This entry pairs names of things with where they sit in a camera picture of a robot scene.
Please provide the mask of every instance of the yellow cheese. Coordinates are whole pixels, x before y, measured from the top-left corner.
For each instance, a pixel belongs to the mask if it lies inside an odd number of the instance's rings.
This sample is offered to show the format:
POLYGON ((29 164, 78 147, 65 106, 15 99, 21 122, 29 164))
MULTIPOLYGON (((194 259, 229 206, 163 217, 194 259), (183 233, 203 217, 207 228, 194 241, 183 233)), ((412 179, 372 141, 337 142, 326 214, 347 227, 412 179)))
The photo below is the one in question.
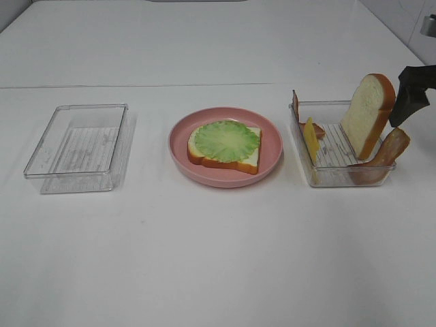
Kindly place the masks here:
POLYGON ((302 134, 305 138, 307 149, 309 150, 309 154, 311 156, 313 164, 316 162, 316 154, 320 149, 320 143, 316 137, 315 128, 313 128, 312 117, 307 119, 305 124, 305 128, 302 131, 302 134))

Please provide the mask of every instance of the white table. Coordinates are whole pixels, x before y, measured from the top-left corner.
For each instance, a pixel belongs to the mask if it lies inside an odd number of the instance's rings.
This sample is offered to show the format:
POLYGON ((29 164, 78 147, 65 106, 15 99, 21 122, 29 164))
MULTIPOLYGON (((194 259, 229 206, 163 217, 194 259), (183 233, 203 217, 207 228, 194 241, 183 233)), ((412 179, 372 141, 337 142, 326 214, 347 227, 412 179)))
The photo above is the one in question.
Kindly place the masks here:
POLYGON ((287 85, 0 90, 0 326, 432 326, 436 146, 427 108, 385 185, 313 189, 287 85), (52 111, 127 102, 127 176, 110 192, 41 196, 22 170, 52 111), (197 184, 167 148, 211 106, 269 118, 284 156, 240 189, 197 184))
POLYGON ((355 0, 38 1, 0 34, 0 87, 289 83, 336 99, 406 65, 422 63, 355 0))

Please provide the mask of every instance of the plastic tray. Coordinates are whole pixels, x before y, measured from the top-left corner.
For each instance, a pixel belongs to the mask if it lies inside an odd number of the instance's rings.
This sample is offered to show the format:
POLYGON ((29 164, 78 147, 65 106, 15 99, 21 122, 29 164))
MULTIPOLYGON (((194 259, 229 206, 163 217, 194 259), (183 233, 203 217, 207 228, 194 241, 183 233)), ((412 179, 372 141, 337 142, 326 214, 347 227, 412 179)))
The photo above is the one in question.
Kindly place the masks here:
POLYGON ((127 104, 59 106, 24 176, 42 194, 110 191, 124 177, 132 136, 127 104))
MULTIPOLYGON (((364 161, 356 158, 340 125, 349 104, 350 101, 298 103, 296 96, 293 97, 290 104, 291 131, 307 182, 312 187, 379 186, 384 183, 389 173, 396 167, 395 163, 391 166, 352 167, 352 165, 364 161), (309 117, 312 117, 313 122, 326 132, 326 135, 319 140, 320 149, 317 152, 315 163, 310 158, 298 116, 301 123, 305 123, 309 117)), ((379 139, 373 153, 365 161, 374 157, 381 143, 382 139, 379 139)))

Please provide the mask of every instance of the bread slice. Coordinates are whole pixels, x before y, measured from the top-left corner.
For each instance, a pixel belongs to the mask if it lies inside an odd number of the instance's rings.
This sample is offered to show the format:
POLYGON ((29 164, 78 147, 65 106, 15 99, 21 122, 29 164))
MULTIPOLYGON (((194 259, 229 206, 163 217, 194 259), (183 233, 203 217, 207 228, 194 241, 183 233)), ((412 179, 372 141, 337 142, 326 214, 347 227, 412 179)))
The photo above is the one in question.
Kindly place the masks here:
POLYGON ((358 159, 368 159, 395 104, 395 90, 382 74, 366 75, 341 121, 358 159))
MULTIPOLYGON (((246 159, 242 161, 232 161, 232 162, 220 162, 215 159, 211 159, 202 154, 200 150, 197 149, 195 143, 195 137, 198 130, 195 129, 189 139, 187 145, 188 159, 191 163, 195 165, 202 165, 209 168, 225 168, 239 170, 240 172, 246 172, 248 174, 256 175, 259 171, 259 156, 260 156, 260 146, 254 150, 254 152, 246 159)), ((259 127, 248 127, 253 133, 262 139, 262 130, 259 127)))

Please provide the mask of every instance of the white wall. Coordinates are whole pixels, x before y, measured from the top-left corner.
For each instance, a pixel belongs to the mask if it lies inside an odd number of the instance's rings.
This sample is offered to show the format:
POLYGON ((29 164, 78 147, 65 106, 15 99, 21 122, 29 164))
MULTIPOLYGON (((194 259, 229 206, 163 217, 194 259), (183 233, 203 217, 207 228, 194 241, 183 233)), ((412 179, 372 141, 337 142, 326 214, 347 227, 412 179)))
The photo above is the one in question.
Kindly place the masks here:
POLYGON ((436 38, 421 35, 425 16, 436 14, 436 0, 360 0, 426 65, 436 65, 436 38))
POLYGON ((4 30, 30 5, 31 0, 0 0, 0 31, 4 30))

